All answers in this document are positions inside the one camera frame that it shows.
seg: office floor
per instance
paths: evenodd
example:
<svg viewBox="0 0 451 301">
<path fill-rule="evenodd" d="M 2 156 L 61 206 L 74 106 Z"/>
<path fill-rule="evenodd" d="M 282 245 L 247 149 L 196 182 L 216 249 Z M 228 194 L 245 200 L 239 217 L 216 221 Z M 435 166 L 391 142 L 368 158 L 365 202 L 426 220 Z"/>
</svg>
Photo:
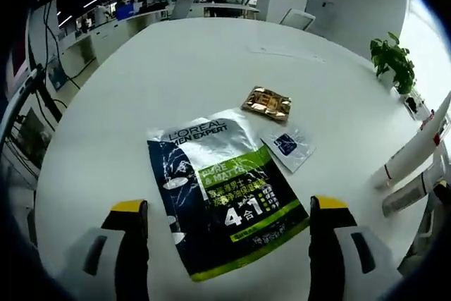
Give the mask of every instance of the office floor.
<svg viewBox="0 0 451 301">
<path fill-rule="evenodd" d="M 88 79 L 91 77 L 91 75 L 94 73 L 96 69 L 98 69 L 99 64 L 97 63 L 97 60 L 94 59 L 82 72 L 79 76 L 77 76 L 74 81 L 75 83 L 82 87 Z M 75 97 L 75 95 L 78 93 L 78 88 L 74 86 L 74 84 L 71 81 L 68 81 L 57 93 L 56 98 L 58 100 L 61 100 L 66 105 L 69 106 L 72 99 Z"/>
</svg>

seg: white table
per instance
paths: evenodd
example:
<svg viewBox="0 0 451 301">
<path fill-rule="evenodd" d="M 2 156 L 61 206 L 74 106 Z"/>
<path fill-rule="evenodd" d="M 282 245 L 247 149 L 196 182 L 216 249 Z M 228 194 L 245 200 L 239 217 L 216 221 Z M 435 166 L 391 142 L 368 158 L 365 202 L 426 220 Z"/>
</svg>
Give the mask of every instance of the white table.
<svg viewBox="0 0 451 301">
<path fill-rule="evenodd" d="M 261 47 L 266 53 L 252 52 Z M 369 177 L 414 136 L 419 123 L 376 81 L 372 65 L 291 27 L 195 18 L 157 23 L 133 37 L 100 65 L 65 112 L 37 188 L 39 252 L 50 274 L 62 270 L 65 251 L 89 227 L 100 226 L 116 202 L 144 198 L 151 300 L 306 300 L 308 230 L 244 268 L 192 282 L 149 161 L 147 128 L 169 128 L 239 106 L 255 85 L 292 97 L 290 119 L 317 146 L 294 175 L 278 163 L 306 210 L 315 194 L 344 200 L 399 264 L 426 200 L 386 219 L 386 193 L 370 187 Z M 272 123 L 248 116 L 255 129 Z"/>
</svg>

